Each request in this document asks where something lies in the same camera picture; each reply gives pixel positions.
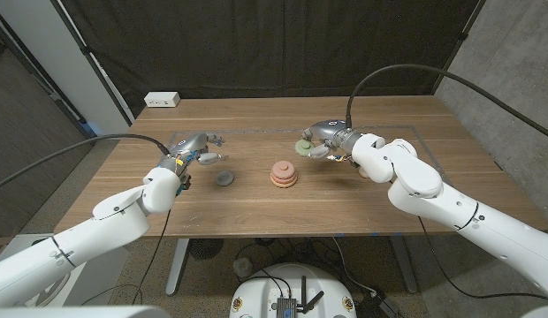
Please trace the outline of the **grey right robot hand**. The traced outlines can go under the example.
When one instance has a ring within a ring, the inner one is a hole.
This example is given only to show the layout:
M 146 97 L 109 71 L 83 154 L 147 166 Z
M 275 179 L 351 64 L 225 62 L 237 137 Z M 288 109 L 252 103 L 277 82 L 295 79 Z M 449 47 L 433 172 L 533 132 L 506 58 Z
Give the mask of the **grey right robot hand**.
M 361 136 L 353 128 L 347 128 L 344 120 L 331 119 L 313 124 L 303 131 L 301 138 L 311 142 L 319 141 L 320 144 L 308 152 L 307 158 L 322 159 L 339 148 L 346 155 L 351 155 L 354 143 Z

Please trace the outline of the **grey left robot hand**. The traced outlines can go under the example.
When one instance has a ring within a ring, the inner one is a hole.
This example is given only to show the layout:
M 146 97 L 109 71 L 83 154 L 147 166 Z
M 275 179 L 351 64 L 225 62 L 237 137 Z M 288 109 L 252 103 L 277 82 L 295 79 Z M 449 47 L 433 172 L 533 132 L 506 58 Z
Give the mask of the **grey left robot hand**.
M 200 165 L 211 165 L 216 162 L 224 161 L 227 155 L 221 155 L 209 151 L 209 144 L 220 147 L 224 140 L 214 134 L 198 132 L 189 138 L 186 138 L 176 144 L 159 164 L 160 168 L 171 170 L 179 175 L 191 163 Z

